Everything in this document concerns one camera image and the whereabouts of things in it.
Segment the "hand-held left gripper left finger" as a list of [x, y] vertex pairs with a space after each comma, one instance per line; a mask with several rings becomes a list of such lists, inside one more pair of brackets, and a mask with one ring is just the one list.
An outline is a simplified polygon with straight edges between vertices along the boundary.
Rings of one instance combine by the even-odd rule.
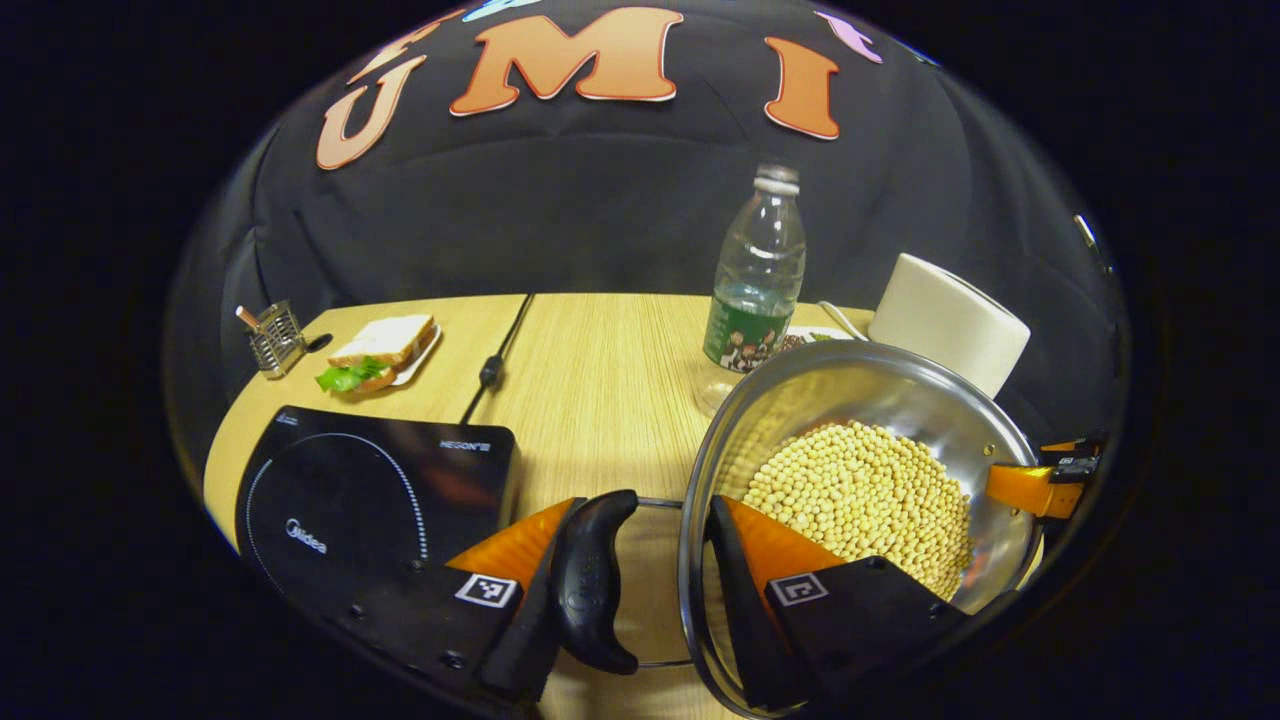
[[471, 706], [541, 698], [561, 643], [550, 562], [567, 498], [497, 532], [443, 565], [375, 584], [346, 610], [346, 632], [433, 689]]

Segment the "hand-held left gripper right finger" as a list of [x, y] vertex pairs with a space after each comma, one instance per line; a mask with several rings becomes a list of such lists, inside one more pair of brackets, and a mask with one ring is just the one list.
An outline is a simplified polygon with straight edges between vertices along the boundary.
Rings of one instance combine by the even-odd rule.
[[733, 659], [751, 708], [829, 702], [890, 678], [968, 615], [891, 560], [846, 560], [742, 501], [710, 501]]

